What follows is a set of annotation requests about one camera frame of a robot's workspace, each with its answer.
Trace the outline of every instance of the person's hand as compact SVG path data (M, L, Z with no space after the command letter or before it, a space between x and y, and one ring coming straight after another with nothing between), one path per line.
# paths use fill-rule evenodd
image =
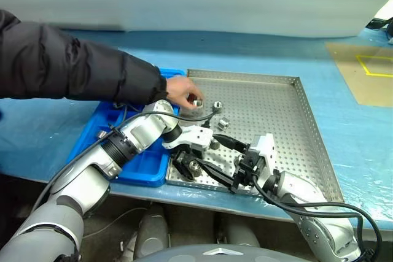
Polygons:
M197 98L203 99L203 94L199 88L191 81L191 79L184 76L175 76L166 81L167 98L181 107L194 109L196 106L187 101L189 94L194 94Z

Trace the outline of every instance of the metal perforated tray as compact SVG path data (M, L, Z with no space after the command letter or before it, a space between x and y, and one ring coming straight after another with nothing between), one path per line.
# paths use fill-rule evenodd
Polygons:
M242 74L231 72L189 70L187 75L206 96L203 115L211 113L214 101L224 105L222 114L211 120L215 133L251 142L256 134L273 133L277 149L277 166L311 179L329 201L343 201L336 175L308 100L298 77ZM229 119L225 131L217 128L220 118ZM220 166L232 175L233 160L238 152L221 147L209 150L204 159ZM205 172L190 182L170 164L167 183L228 191ZM243 188L251 193L250 188Z

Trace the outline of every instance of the floor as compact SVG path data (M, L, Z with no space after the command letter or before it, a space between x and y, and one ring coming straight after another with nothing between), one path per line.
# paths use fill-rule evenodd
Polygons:
M20 180L0 175L0 189L6 191L2 202L6 202L5 216L7 223L0 223L0 246L9 239L16 228L27 216L31 204L43 188L43 184ZM140 201L119 196L110 196L104 204L85 220L85 235L95 233L104 228L124 212L135 209L111 224L104 231L86 237L82 243L81 253L84 262L113 262L120 257L120 243L125 247L129 238L138 229L144 208L150 206L147 201ZM216 212L190 207L163 205L171 236L171 245L215 243L214 219ZM255 218L244 218L260 242L261 247L288 253L311 262L313 257L307 243L301 237L293 223L284 223ZM391 243L385 243L380 262L392 261Z

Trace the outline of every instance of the person's arm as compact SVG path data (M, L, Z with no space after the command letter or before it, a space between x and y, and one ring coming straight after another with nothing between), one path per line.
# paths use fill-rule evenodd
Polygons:
M148 104L166 96L166 79L148 62L0 10L0 98Z

